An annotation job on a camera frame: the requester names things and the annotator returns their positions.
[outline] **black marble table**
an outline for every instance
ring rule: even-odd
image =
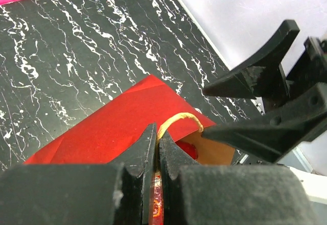
[[[0,167],[23,162],[149,74],[216,123],[259,116],[250,101],[203,96],[227,71],[177,0],[0,6]]]

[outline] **rope handle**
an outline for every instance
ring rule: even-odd
[[[159,140],[162,138],[162,136],[164,135],[164,133],[166,132],[166,130],[168,129],[168,127],[180,120],[180,119],[192,119],[193,121],[196,122],[196,124],[198,125],[199,127],[199,130],[198,132],[203,132],[203,125],[201,124],[201,122],[199,121],[199,119],[194,115],[194,114],[191,114],[191,113],[188,113],[188,112],[182,112],[182,113],[178,113],[178,114],[175,114],[173,117],[170,117],[169,119],[167,119],[159,128],[159,131],[157,133],[157,138],[156,138],[156,145],[158,146],[159,144]]]

